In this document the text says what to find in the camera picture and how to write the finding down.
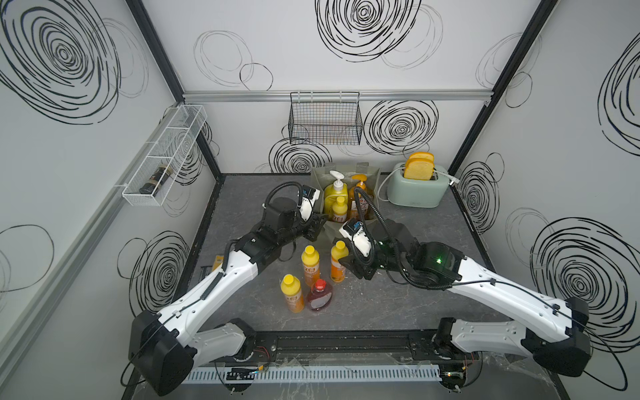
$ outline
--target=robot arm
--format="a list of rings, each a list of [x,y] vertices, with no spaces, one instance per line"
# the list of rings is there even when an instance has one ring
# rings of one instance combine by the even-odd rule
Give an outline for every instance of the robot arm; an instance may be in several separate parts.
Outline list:
[[[298,188],[297,204],[289,198],[271,201],[287,186]],[[317,190],[297,182],[279,185],[267,196],[260,223],[229,242],[220,268],[158,313],[144,311],[136,316],[129,360],[157,394],[171,392],[194,367],[223,356],[244,360],[251,355],[255,332],[242,320],[205,332],[199,329],[233,293],[276,260],[282,246],[299,236],[317,239],[326,221],[326,216],[312,213],[318,197]],[[472,323],[443,318],[434,337],[442,356],[498,351],[532,356],[559,374],[582,373],[590,350],[589,338],[582,332],[588,320],[583,301],[532,292],[488,271],[458,250],[442,243],[418,243],[404,225],[378,219],[380,224],[371,232],[355,219],[340,230],[356,250],[340,263],[357,278],[371,279],[379,268],[399,271],[412,285],[462,294],[514,320]]]

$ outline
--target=white power cord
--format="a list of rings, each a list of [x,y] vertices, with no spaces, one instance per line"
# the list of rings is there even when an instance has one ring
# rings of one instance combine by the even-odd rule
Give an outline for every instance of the white power cord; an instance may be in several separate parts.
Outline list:
[[[388,202],[389,199],[388,198],[382,198],[380,197],[380,190],[382,189],[382,187],[385,185],[385,183],[387,183],[387,179],[389,179],[391,177],[391,175],[394,174],[394,172],[398,171],[398,170],[404,170],[404,164],[402,164],[402,166],[400,166],[399,168],[396,168],[395,170],[391,171],[391,173],[389,175],[387,175],[387,177],[385,178],[385,180],[382,181],[382,183],[380,184],[380,186],[378,187],[378,192],[376,193],[376,196],[378,196],[378,200],[382,200],[383,202]],[[433,171],[435,173],[437,173],[438,175],[444,175],[447,178],[449,178],[449,185],[453,186],[454,184],[458,184],[460,183],[460,180],[452,175],[449,175],[448,173],[444,173],[441,171],[436,170],[435,168],[433,169]]]
[[[404,170],[404,164],[402,164],[402,166],[400,168],[396,168],[395,170],[391,171],[391,173],[389,175],[387,175],[387,177],[385,178],[385,180],[382,181],[382,183],[380,184],[380,186],[378,187],[378,192],[376,193],[376,196],[378,196],[378,200],[382,200],[383,202],[388,202],[389,199],[388,198],[382,198],[380,197],[380,189],[382,189],[382,187],[385,185],[385,183],[387,183],[387,179],[389,179],[391,177],[391,175],[394,174],[394,172],[398,171],[398,170]]]

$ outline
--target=red bottle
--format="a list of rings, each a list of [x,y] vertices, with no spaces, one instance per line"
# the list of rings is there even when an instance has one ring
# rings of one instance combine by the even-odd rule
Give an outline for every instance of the red bottle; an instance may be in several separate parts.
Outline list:
[[[331,302],[333,287],[324,279],[318,279],[307,295],[307,306],[311,311],[320,311]]]

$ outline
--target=bread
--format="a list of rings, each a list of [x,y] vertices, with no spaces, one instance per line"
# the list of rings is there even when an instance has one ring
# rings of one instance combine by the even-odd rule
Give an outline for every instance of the bread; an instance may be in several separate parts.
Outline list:
[[[433,168],[433,162],[428,159],[409,159],[404,167],[404,177],[406,179],[429,180],[433,175]]]
[[[415,158],[423,158],[434,163],[433,154],[427,152],[416,152],[409,156],[409,160]]]

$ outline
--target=soap dispenser bottle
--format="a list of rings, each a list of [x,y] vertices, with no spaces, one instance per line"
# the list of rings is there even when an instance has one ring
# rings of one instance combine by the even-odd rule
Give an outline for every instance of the soap dispenser bottle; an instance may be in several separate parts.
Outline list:
[[[367,189],[367,185],[364,183],[367,180],[367,176],[364,174],[359,173],[358,175],[354,175],[351,178],[353,179],[357,179],[360,182],[358,182],[356,184],[356,186],[353,186],[350,190],[349,190],[349,215],[348,215],[348,219],[350,220],[351,218],[356,218],[357,220],[360,219],[360,216],[358,215],[358,209],[356,208],[356,198],[355,198],[355,189],[356,188],[360,188],[362,190],[365,191],[365,193],[367,193],[369,195],[369,198],[373,199],[373,194],[371,193],[371,191],[369,191]],[[367,218],[367,213],[369,212],[369,203],[367,203],[367,201],[364,199],[364,197],[360,196],[360,208],[362,210],[362,212],[364,213],[365,219]]]
[[[347,186],[342,181],[342,179],[344,179],[343,174],[339,173],[338,171],[329,171],[329,173],[335,178],[335,182],[324,189],[323,212],[329,215],[331,219],[331,217],[333,216],[333,203],[335,203],[336,199],[338,199],[338,197],[340,196],[347,198],[349,196],[349,191],[347,190]]]

